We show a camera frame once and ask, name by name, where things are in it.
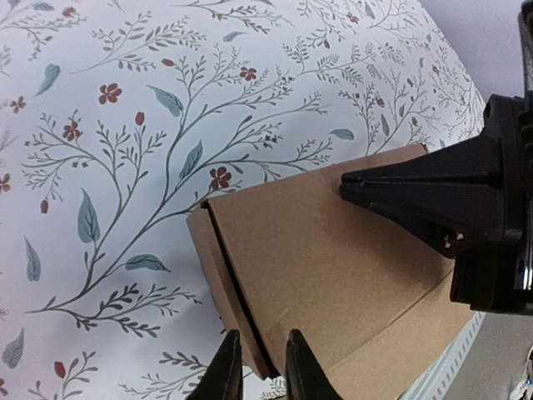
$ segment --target flower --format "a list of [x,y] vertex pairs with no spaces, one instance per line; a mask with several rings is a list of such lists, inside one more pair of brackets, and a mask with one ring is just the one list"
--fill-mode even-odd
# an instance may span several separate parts
[[8,173],[0,178],[0,193],[2,193],[2,191],[7,193],[11,189],[11,185],[8,184],[9,179],[11,179],[11,176]]
[[53,364],[53,370],[56,372],[56,375],[58,375],[61,379],[65,377],[67,372],[65,371],[65,366],[62,362],[56,361]]
[[24,102],[24,96],[20,96],[17,101],[11,101],[9,107],[13,107],[14,113],[18,113],[18,110],[25,108],[26,103]]
[[6,381],[0,378],[0,394],[2,394],[3,396],[7,396],[7,390],[2,387],[5,382]]
[[70,125],[65,125],[63,127],[63,137],[69,142],[73,139],[78,139],[80,136],[82,136],[82,132],[77,128],[76,121],[72,121]]
[[174,62],[168,58],[163,58],[161,64],[166,65],[167,67],[174,67]]
[[218,190],[218,188],[227,188],[230,186],[230,179],[232,175],[226,170],[225,167],[220,167],[218,169],[213,168],[210,172],[213,180],[211,181],[211,187],[213,190]]
[[251,81],[252,79],[257,79],[257,70],[254,68],[241,68],[241,74],[239,75],[241,78],[244,78],[245,81]]
[[116,103],[118,96],[121,95],[122,89],[118,87],[116,83],[112,83],[111,85],[102,85],[100,87],[100,92],[102,95],[98,98],[98,101],[100,104],[105,104],[106,101],[109,101],[110,103]]
[[41,213],[42,214],[48,213],[48,200],[46,198],[41,201]]
[[62,14],[64,17],[70,18],[72,15],[76,13],[76,8],[74,7],[67,7],[62,11]]
[[144,123],[144,112],[138,112],[135,116],[135,123],[140,127]]

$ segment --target gray floor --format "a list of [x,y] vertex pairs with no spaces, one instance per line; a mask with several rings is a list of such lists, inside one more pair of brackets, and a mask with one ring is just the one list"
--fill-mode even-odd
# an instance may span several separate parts
[[[516,15],[521,0],[421,0],[483,97],[523,93]],[[533,317],[488,315],[448,400],[507,400],[533,345]]]

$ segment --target brown box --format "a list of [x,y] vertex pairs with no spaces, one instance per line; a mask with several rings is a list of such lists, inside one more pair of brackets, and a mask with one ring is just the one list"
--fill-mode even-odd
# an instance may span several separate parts
[[343,201],[343,172],[425,153],[404,147],[210,199],[187,219],[227,329],[262,378],[303,332],[339,394],[393,399],[471,318],[451,303],[453,262]]

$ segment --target floral pattern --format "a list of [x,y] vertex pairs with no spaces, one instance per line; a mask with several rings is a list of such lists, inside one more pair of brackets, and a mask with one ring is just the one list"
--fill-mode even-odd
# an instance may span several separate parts
[[6,398],[184,398],[224,332],[198,204],[481,130],[416,0],[4,0],[0,40]]

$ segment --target tablecloth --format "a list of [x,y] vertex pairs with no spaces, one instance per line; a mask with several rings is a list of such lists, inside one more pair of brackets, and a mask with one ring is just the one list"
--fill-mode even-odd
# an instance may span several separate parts
[[[415,0],[2,0],[0,398],[180,399],[223,326],[205,198],[478,133]],[[283,392],[247,371],[246,398]]]

